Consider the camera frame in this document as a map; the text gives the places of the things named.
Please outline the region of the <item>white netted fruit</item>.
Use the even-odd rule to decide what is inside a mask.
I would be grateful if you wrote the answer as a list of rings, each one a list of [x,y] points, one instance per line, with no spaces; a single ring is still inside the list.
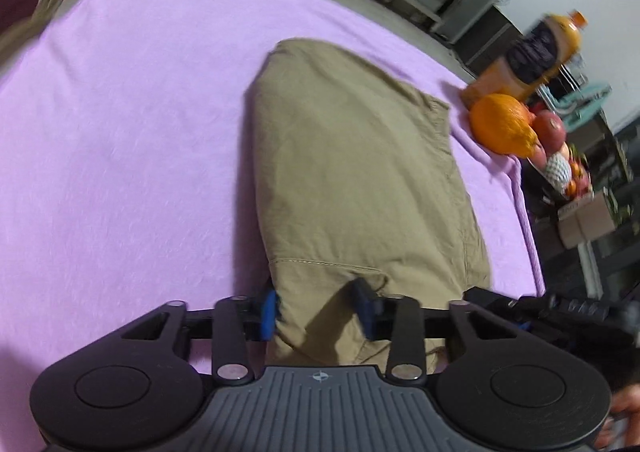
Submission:
[[[567,185],[572,181],[572,168],[568,160],[561,154],[555,153],[548,157],[542,174],[555,190],[564,193]]]

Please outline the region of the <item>pink towel table cover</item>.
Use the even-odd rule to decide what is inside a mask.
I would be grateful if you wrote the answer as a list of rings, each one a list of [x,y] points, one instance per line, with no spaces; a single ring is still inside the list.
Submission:
[[[259,288],[247,92],[290,38],[341,45],[450,110],[491,285],[544,289],[518,161],[475,146],[460,80],[332,0],[79,0],[1,80],[1,446],[42,446],[49,364],[157,305]]]

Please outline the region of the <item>khaki shorts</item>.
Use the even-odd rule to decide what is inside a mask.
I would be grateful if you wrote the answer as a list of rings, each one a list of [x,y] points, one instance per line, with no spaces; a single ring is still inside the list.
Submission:
[[[260,234],[280,300],[268,360],[383,365],[347,286],[442,309],[491,281],[448,105],[337,45],[280,42],[252,86]]]

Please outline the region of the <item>red apple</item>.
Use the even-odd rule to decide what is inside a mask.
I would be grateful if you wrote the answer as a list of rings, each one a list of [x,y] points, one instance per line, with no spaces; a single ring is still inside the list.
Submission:
[[[566,131],[562,119],[550,110],[542,110],[532,122],[541,146],[548,155],[559,152],[565,144]]]

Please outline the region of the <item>orange juice bottle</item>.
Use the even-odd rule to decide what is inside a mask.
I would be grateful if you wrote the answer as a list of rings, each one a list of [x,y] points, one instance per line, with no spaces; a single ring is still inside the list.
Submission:
[[[568,15],[542,16],[532,29],[460,91],[462,103],[471,108],[489,94],[504,94],[526,102],[579,51],[582,30],[587,25],[586,16],[577,10]]]

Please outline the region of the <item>black fruit tray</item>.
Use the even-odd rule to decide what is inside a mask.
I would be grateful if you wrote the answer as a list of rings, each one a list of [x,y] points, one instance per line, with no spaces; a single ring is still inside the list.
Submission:
[[[566,191],[572,178],[570,163],[560,152],[549,156],[541,169],[530,159],[522,161],[522,186],[529,195],[547,196],[555,201],[567,199]]]

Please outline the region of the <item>large orange fruit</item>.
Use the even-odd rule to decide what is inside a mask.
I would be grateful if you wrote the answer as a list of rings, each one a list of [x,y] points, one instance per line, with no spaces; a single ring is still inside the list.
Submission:
[[[483,96],[469,110],[475,141],[498,155],[532,157],[539,145],[533,121],[528,108],[506,94]]]

